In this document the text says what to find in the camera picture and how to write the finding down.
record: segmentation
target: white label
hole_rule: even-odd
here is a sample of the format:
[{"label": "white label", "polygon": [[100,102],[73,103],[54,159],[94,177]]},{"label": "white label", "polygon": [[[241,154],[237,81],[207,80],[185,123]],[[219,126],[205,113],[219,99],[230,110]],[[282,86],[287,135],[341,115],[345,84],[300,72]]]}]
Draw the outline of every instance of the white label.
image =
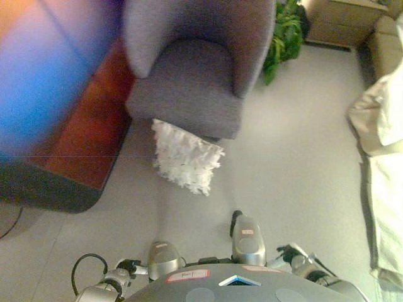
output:
[{"label": "white label", "polygon": [[243,268],[249,272],[282,272],[278,269],[272,269],[265,266],[243,266]]},{"label": "white label", "polygon": [[253,235],[254,231],[253,230],[242,230],[242,235]]},{"label": "white label", "polygon": [[161,247],[166,247],[166,246],[167,246],[166,243],[162,243],[162,244],[156,245],[156,248],[159,249]]},{"label": "white label", "polygon": [[166,282],[180,282],[186,280],[203,279],[207,277],[210,277],[209,269],[195,269],[194,271],[177,272],[176,274],[170,275],[166,279]]}]

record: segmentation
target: power cord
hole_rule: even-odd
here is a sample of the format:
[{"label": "power cord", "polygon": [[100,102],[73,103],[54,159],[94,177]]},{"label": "power cord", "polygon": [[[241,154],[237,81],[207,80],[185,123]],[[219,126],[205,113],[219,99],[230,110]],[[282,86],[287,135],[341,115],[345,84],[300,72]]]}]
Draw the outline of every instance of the power cord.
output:
[{"label": "power cord", "polygon": [[17,224],[17,222],[20,220],[22,213],[23,213],[23,207],[20,208],[20,212],[18,213],[17,219],[15,219],[13,225],[11,225],[11,227],[7,230],[6,233],[4,233],[4,234],[2,234],[2,235],[0,236],[0,239],[2,239],[3,237],[5,237],[5,236],[15,227],[15,225]]},{"label": "power cord", "polygon": [[78,260],[74,264],[73,270],[71,271],[71,285],[73,287],[73,291],[74,291],[74,294],[76,296],[78,296],[78,291],[77,291],[77,288],[76,288],[76,280],[75,280],[76,269],[77,269],[77,266],[80,263],[80,261],[82,261],[86,257],[98,258],[100,261],[102,261],[102,263],[104,265],[103,274],[105,275],[108,272],[108,264],[106,263],[105,259],[102,258],[100,255],[97,255],[97,254],[85,254],[85,255],[82,255],[80,258],[78,258]]},{"label": "power cord", "polygon": [[328,269],[322,261],[320,261],[317,257],[314,258],[315,262],[318,263],[323,269],[327,270],[330,274],[332,274],[334,277],[337,277],[335,273],[333,273],[330,269]]}]

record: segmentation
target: sofa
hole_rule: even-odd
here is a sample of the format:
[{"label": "sofa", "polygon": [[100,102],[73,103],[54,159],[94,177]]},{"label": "sofa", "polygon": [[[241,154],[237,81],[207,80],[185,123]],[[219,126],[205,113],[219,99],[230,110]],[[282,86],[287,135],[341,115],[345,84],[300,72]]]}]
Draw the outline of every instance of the sofa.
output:
[{"label": "sofa", "polygon": [[394,71],[402,60],[402,44],[396,28],[402,3],[402,0],[391,0],[387,14],[377,21],[374,32],[368,37],[376,80]]}]

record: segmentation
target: wooden cabinet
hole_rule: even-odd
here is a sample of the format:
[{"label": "wooden cabinet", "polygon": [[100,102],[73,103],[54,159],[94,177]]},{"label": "wooden cabinet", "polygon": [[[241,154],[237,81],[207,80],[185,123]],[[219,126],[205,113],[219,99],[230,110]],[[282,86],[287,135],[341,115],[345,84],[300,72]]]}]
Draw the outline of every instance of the wooden cabinet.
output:
[{"label": "wooden cabinet", "polygon": [[133,84],[117,40],[65,121],[29,154],[0,146],[0,201],[77,213],[101,197],[130,125]]},{"label": "wooden cabinet", "polygon": [[306,4],[308,42],[357,47],[387,7],[370,0],[312,0]]}]

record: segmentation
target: potted plant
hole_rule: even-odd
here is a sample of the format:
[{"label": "potted plant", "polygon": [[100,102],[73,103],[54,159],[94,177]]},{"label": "potted plant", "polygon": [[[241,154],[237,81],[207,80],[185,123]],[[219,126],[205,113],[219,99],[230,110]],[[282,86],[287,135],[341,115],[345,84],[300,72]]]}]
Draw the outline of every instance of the potted plant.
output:
[{"label": "potted plant", "polygon": [[273,39],[263,64],[266,85],[274,79],[282,62],[298,57],[305,36],[301,30],[301,12],[305,13],[298,0],[286,0],[285,4],[277,2]]}]

